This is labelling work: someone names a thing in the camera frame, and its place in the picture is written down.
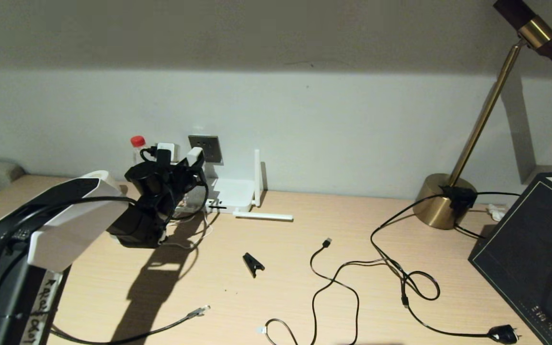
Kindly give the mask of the brass desk lamp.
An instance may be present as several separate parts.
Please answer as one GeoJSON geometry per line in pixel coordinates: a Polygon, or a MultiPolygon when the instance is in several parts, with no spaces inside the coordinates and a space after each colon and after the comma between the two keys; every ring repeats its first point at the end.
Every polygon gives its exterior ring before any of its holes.
{"type": "Polygon", "coordinates": [[[449,174],[428,175],[423,181],[416,201],[412,205],[412,210],[418,220],[435,229],[455,229],[471,209],[451,209],[449,207],[450,201],[444,196],[440,186],[462,186],[475,190],[478,196],[481,195],[461,175],[473,149],[477,146],[490,115],[493,113],[493,109],[515,67],[521,50],[524,48],[531,49],[539,56],[552,62],[552,28],[526,4],[525,0],[496,0],[493,7],[515,29],[518,40],[510,48],[453,170],[449,174]]]}

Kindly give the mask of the white router with antennas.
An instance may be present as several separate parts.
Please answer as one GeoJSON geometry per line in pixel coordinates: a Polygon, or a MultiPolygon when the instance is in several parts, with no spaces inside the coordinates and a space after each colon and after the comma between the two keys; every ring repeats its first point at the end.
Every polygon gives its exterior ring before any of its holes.
{"type": "Polygon", "coordinates": [[[294,221],[293,215],[274,214],[256,211],[262,205],[264,189],[264,171],[262,169],[261,151],[253,153],[252,179],[208,179],[208,199],[204,210],[207,213],[231,214],[239,219],[256,219],[268,221],[294,221]]]}

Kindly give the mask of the clear bottle red cap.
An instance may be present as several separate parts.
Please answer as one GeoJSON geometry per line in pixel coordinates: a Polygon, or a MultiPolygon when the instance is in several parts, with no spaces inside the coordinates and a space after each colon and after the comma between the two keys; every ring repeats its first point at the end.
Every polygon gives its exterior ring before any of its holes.
{"type": "Polygon", "coordinates": [[[144,136],[133,136],[130,142],[132,146],[132,166],[144,161],[155,161],[153,147],[147,144],[144,136]]]}

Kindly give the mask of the black charger block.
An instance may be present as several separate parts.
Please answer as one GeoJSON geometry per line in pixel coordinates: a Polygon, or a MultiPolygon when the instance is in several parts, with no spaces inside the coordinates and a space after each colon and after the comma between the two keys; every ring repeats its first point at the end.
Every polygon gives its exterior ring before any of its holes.
{"type": "Polygon", "coordinates": [[[444,196],[449,199],[449,207],[453,210],[470,209],[477,200],[477,192],[462,186],[440,186],[444,196]]]}

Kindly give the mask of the white power adapter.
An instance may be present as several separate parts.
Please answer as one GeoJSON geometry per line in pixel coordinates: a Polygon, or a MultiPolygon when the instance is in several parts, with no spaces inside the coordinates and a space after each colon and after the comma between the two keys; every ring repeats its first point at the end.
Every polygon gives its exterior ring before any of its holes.
{"type": "Polygon", "coordinates": [[[189,167],[201,168],[205,162],[205,155],[202,147],[193,147],[185,157],[189,167]]]}

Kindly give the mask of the small lamp white shade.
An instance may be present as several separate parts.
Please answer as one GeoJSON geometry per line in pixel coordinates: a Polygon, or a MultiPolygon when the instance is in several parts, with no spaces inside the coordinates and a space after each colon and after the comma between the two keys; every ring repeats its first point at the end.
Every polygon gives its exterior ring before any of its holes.
{"type": "Polygon", "coordinates": [[[80,178],[97,178],[101,181],[104,181],[108,185],[111,185],[112,187],[116,188],[119,192],[121,192],[121,188],[118,185],[117,181],[114,179],[113,175],[110,174],[109,171],[106,170],[97,170],[92,171],[87,174],[81,175],[80,178]]]}

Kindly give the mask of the white handwritten label tape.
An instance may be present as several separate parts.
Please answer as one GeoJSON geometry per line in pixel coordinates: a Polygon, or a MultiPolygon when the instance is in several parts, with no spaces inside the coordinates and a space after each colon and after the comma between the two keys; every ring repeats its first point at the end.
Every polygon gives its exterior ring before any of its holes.
{"type": "Polygon", "coordinates": [[[44,345],[47,342],[50,334],[47,324],[54,316],[55,299],[62,279],[63,273],[46,271],[38,286],[19,345],[44,345]]]}

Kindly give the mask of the small black clip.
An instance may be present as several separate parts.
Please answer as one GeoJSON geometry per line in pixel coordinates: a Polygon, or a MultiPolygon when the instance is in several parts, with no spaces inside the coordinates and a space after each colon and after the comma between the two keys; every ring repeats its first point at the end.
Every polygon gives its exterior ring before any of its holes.
{"type": "Polygon", "coordinates": [[[244,253],[242,259],[254,279],[257,277],[257,271],[265,270],[265,266],[250,253],[244,253]]]}

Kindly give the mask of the grey wall socket plate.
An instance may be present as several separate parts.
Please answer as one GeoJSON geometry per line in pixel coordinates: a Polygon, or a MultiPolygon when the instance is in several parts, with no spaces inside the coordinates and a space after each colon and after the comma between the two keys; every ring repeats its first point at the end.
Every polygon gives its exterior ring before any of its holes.
{"type": "Polygon", "coordinates": [[[204,153],[204,158],[208,163],[221,163],[223,155],[220,148],[219,138],[210,135],[189,135],[190,146],[199,147],[204,153]]]}

